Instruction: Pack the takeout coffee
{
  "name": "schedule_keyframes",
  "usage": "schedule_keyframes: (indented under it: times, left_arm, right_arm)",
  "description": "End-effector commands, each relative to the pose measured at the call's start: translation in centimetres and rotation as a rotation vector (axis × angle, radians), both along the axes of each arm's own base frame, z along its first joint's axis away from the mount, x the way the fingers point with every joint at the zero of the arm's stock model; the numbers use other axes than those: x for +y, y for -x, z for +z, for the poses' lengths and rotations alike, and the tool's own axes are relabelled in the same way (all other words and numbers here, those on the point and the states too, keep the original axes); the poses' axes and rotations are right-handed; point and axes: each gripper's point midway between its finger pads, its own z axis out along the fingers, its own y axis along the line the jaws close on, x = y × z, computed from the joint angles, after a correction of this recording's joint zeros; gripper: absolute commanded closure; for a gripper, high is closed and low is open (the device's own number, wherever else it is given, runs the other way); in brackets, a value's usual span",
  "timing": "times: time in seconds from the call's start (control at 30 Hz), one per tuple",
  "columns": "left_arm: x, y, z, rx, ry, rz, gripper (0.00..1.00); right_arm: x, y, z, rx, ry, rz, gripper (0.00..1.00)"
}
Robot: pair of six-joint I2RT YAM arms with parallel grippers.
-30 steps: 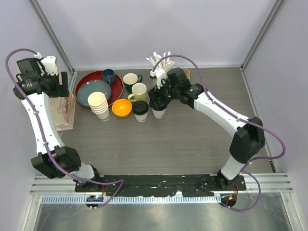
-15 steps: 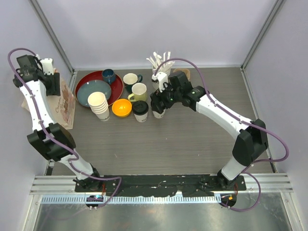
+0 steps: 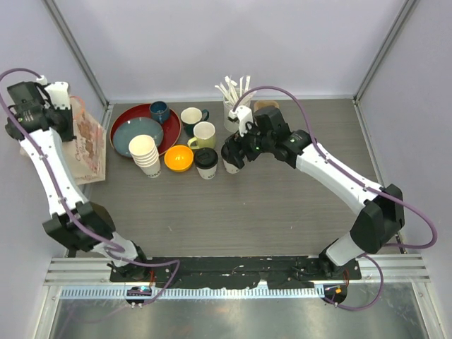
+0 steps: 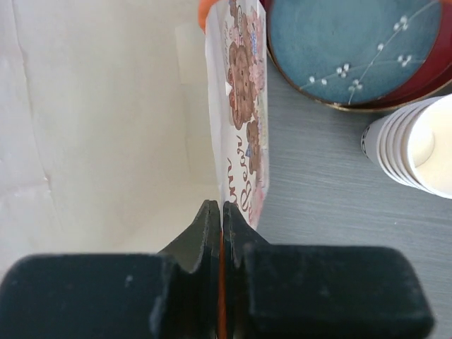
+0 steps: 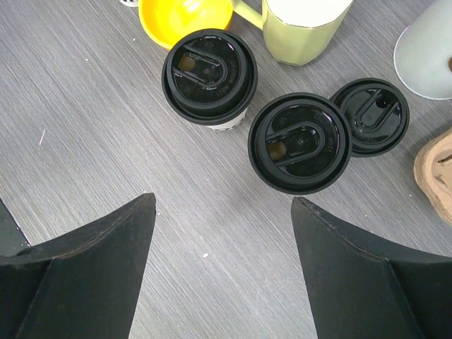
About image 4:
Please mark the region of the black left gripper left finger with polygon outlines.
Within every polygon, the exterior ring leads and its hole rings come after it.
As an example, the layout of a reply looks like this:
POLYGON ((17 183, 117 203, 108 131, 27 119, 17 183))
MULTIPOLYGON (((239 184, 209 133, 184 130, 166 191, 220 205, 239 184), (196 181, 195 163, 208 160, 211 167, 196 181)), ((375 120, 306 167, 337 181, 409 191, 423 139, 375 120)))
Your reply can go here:
POLYGON ((215 338, 220 211, 162 251, 33 254, 1 281, 2 338, 215 338))

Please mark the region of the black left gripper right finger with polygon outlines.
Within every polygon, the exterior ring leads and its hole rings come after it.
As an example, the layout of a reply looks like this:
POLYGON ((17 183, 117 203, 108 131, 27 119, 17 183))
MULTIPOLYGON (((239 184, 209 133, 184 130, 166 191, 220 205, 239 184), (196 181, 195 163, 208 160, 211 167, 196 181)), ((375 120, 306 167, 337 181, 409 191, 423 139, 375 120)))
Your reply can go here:
POLYGON ((426 338, 434 328, 396 249, 271 244, 233 203, 223 229, 229 338, 426 338))

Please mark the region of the brown paper bag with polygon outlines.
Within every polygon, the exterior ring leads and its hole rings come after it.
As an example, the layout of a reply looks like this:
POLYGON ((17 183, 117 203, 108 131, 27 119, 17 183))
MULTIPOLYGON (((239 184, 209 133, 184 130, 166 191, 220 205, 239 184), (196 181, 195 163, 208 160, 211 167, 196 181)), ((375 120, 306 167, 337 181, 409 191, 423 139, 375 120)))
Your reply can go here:
POLYGON ((1 2, 1 266, 158 251, 269 184, 260 1, 1 2))

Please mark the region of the stack of white paper cups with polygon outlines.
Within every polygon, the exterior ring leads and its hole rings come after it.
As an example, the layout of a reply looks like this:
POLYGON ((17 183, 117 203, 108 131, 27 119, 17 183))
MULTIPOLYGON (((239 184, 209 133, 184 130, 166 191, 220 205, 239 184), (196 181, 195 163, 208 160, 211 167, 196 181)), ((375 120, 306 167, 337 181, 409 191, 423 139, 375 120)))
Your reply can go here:
POLYGON ((451 95, 406 105, 370 124, 362 152, 393 181, 451 198, 451 95))

